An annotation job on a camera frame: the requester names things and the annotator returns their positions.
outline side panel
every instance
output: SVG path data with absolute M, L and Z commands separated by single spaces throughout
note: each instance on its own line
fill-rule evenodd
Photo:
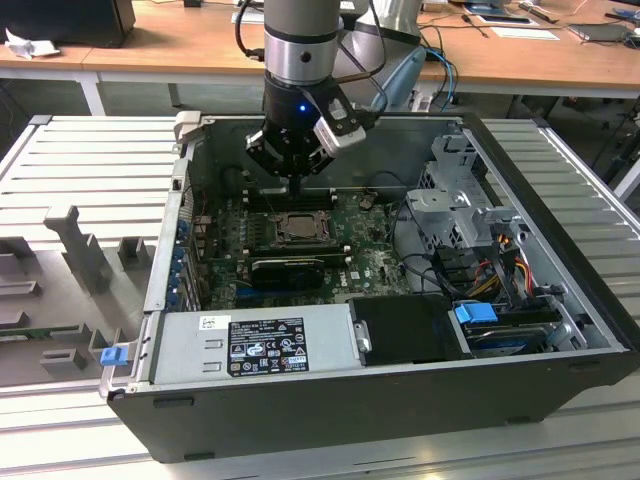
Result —
M 538 422 L 635 370 L 635 354 L 337 380 L 120 395 L 108 402 L 174 463 Z

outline computer case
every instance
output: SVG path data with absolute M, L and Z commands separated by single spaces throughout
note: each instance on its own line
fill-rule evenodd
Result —
M 136 18 L 131 0 L 20 0 L 0 2 L 5 29 L 29 40 L 118 48 Z

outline black plastic cover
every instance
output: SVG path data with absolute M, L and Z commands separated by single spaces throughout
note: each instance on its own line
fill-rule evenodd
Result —
M 360 355 L 363 365 L 431 363 L 462 358 L 449 319 L 450 304 L 445 297 L 363 297 L 350 300 L 349 307 L 353 322 L 366 325 L 371 341 L 371 351 Z

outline motherboard chip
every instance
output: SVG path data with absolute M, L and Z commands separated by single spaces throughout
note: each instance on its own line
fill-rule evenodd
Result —
M 279 213 L 273 224 L 274 247 L 336 243 L 329 231 L 329 216 L 323 211 Z

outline yellow wire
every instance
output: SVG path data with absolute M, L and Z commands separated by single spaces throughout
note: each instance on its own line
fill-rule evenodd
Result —
M 469 296 L 470 297 L 476 296 L 476 295 L 486 291 L 487 289 L 491 288 L 497 282 L 498 282 L 498 276 L 494 275 L 493 277 L 491 277 L 491 280 L 489 280 L 487 283 L 485 283 L 483 285 L 480 285 L 477 289 L 475 289 L 473 292 L 471 292 L 471 294 Z

